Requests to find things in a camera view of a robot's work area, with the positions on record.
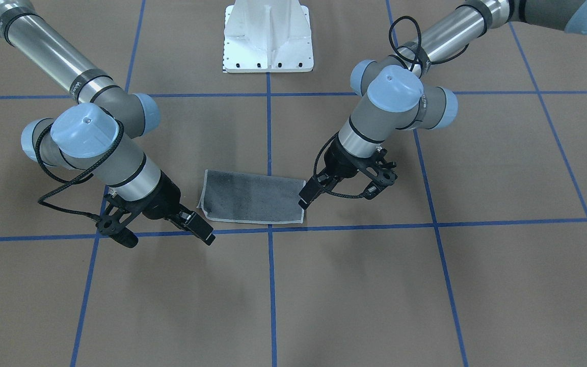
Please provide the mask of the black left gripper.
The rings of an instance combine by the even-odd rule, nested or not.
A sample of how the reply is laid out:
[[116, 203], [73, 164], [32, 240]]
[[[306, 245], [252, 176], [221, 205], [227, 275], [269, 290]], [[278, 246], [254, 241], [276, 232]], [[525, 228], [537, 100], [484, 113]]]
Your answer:
[[360, 170], [355, 162], [365, 164], [372, 160], [375, 154], [367, 158], [353, 156], [340, 144], [338, 138], [332, 138], [329, 148], [324, 153], [325, 167], [322, 174], [314, 175], [305, 183], [299, 192], [299, 206], [305, 211], [319, 195], [332, 191], [343, 179], [355, 177]]

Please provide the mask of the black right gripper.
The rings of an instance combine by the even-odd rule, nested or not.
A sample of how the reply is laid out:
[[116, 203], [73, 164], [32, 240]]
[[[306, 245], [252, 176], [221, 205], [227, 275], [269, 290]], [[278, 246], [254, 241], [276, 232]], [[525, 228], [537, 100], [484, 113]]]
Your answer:
[[149, 195], [142, 214], [148, 219], [166, 219], [175, 227], [189, 232], [210, 246], [214, 228], [195, 211], [181, 205], [181, 190], [165, 173], [161, 174], [156, 188]]

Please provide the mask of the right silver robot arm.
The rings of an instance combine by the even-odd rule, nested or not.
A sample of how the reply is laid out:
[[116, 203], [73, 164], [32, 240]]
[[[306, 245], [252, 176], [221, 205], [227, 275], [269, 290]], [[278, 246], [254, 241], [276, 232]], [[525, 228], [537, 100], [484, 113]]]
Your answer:
[[[54, 30], [29, 1], [0, 1], [0, 39], [18, 49], [75, 101], [57, 118], [37, 119], [21, 134], [24, 153], [61, 185], [40, 205], [91, 219], [100, 235], [133, 248], [128, 229], [137, 216], [164, 219], [205, 244], [214, 230], [181, 204], [181, 191], [134, 139], [154, 130], [161, 113], [153, 98], [129, 94]], [[74, 185], [98, 178], [108, 186], [102, 214], [47, 202]]]

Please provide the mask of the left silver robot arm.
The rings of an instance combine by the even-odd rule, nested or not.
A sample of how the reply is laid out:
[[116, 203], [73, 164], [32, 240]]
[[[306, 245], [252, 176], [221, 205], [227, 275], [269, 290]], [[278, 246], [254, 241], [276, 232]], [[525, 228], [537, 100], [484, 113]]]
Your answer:
[[361, 61], [350, 86], [361, 98], [336, 134], [320, 150], [322, 170], [300, 191], [307, 209], [321, 194], [335, 195], [344, 179], [363, 173], [370, 183], [356, 198], [372, 199], [394, 184], [396, 164], [382, 144], [396, 130], [447, 127], [458, 113], [452, 91], [422, 83], [431, 66], [461, 55], [475, 39], [509, 22], [587, 35], [587, 1], [465, 1], [428, 30], [381, 61]]

